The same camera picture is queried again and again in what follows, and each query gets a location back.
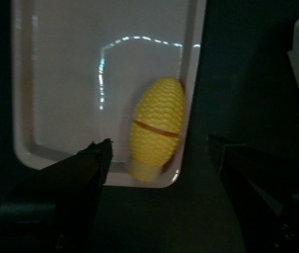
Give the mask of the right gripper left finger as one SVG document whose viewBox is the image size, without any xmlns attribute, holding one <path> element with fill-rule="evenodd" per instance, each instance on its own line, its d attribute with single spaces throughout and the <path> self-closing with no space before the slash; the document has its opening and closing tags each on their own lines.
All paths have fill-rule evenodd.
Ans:
<svg viewBox="0 0 299 253">
<path fill-rule="evenodd" d="M 86 253 L 111 161 L 105 139 L 15 186 L 0 205 L 0 253 Z"/>
</svg>

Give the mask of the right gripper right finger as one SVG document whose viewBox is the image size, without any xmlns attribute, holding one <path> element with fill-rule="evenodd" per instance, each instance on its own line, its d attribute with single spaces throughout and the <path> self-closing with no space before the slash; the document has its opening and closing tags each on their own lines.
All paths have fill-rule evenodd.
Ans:
<svg viewBox="0 0 299 253">
<path fill-rule="evenodd" d="M 299 253 L 299 163 L 215 135 L 207 147 L 247 253 Z"/>
</svg>

